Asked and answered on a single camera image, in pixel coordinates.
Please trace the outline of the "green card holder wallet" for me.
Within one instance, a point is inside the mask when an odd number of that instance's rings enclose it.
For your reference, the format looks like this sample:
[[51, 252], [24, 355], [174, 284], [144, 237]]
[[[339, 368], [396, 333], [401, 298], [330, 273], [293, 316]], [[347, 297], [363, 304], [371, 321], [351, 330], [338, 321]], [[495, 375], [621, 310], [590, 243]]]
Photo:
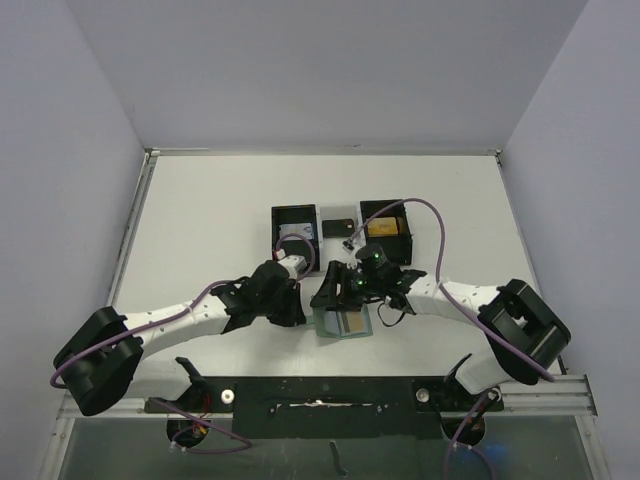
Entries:
[[319, 337], [347, 340], [373, 335], [366, 306], [358, 311], [328, 311], [314, 308], [313, 320]]

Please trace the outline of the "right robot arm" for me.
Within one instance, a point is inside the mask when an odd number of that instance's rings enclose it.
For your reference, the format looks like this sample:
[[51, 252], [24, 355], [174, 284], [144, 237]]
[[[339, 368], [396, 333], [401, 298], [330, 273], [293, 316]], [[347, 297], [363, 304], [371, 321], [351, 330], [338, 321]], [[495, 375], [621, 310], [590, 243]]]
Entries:
[[524, 385], [550, 380], [549, 367], [571, 340], [566, 325], [522, 280], [504, 286], [444, 281], [401, 268], [376, 244], [359, 249], [351, 264], [331, 261], [310, 306], [329, 319], [376, 302], [401, 316], [438, 316], [482, 331], [486, 346], [464, 355], [445, 384], [446, 399], [459, 409], [510, 380]]

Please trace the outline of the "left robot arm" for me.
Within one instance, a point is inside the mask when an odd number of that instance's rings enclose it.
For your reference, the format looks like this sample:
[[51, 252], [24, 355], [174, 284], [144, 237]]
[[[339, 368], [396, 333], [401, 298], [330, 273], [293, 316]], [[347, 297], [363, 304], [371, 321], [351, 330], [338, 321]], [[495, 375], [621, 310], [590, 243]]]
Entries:
[[292, 255], [264, 262], [249, 277], [216, 281], [188, 302], [129, 314], [102, 307], [54, 357], [50, 384], [67, 390], [82, 415], [94, 416], [125, 398], [139, 365], [162, 350], [246, 328], [258, 317], [284, 328], [302, 325], [305, 268], [304, 258]]

